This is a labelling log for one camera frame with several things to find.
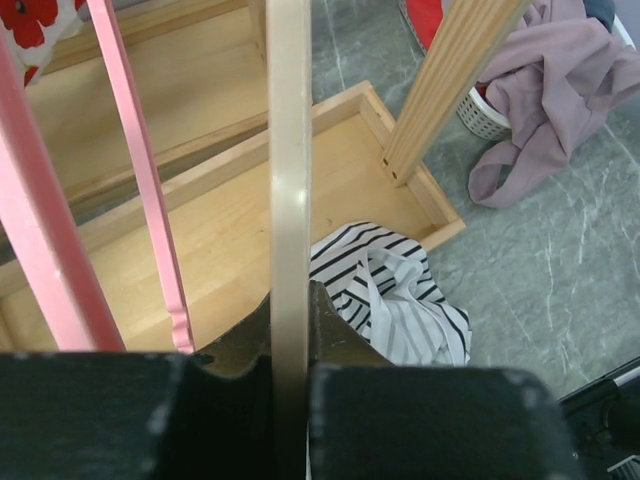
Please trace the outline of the navy blue tank top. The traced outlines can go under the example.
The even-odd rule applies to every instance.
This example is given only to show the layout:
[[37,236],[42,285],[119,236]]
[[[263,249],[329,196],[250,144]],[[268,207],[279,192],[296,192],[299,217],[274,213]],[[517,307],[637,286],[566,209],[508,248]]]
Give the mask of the navy blue tank top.
[[583,0],[588,18],[596,18],[608,32],[612,32],[616,16],[613,0]]

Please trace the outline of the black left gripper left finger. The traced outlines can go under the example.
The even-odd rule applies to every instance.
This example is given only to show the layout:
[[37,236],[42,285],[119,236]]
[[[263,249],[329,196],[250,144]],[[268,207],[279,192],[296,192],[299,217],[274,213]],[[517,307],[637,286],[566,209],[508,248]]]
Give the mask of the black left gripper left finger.
[[5,353],[5,479],[270,479],[262,303],[219,340],[169,353]]

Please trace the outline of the white black striped tank top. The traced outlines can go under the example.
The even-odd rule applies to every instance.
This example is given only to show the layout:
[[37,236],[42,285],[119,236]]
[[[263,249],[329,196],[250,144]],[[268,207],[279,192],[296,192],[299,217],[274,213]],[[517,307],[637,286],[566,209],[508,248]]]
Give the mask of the white black striped tank top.
[[339,316],[396,365],[464,367],[468,313],[435,283],[426,250],[370,222],[342,226],[311,247],[310,278]]

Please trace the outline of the beige wooden hanger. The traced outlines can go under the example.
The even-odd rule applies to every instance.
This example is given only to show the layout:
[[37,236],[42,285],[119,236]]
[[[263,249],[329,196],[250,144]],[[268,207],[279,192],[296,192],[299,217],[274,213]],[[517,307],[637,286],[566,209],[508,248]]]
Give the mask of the beige wooden hanger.
[[269,100],[270,322],[277,476],[303,479],[312,178],[311,5],[266,4]]

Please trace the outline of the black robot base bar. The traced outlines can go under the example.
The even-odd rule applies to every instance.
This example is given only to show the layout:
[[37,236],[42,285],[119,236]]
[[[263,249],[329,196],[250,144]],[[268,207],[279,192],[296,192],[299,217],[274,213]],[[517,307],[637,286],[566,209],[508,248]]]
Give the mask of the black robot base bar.
[[588,479],[639,477],[637,358],[560,400],[573,457]]

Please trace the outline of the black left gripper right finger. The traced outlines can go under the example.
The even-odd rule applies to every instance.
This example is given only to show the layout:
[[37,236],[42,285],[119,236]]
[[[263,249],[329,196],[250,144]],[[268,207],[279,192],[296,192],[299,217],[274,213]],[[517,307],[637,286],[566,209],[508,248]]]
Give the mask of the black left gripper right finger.
[[576,479],[561,410],[532,373],[394,366],[309,286],[315,479]]

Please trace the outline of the red tank top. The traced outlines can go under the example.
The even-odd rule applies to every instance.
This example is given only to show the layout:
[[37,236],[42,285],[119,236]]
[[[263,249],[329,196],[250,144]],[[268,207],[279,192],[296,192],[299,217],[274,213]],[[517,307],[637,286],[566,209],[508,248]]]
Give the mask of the red tank top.
[[449,7],[443,0],[407,0],[406,11],[417,39],[428,50]]

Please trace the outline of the pink plastic hanger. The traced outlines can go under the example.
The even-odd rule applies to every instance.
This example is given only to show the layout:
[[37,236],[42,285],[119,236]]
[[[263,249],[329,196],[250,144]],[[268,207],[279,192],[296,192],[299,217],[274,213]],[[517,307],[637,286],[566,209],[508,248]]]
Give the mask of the pink plastic hanger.
[[[114,7],[91,1],[89,13],[137,183],[171,337],[195,350],[168,211],[147,124]],[[13,49],[1,40],[1,224],[57,347],[124,350],[124,341],[87,256],[74,215],[96,205],[104,187],[63,187],[25,95]]]

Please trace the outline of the pale pink tank top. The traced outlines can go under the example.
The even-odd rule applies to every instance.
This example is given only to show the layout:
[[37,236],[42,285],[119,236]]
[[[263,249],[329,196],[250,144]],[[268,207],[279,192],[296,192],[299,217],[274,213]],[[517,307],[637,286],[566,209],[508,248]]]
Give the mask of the pale pink tank top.
[[473,202],[506,208],[565,170],[573,151],[639,89],[639,54],[581,1],[535,1],[479,78],[511,129],[468,181]]

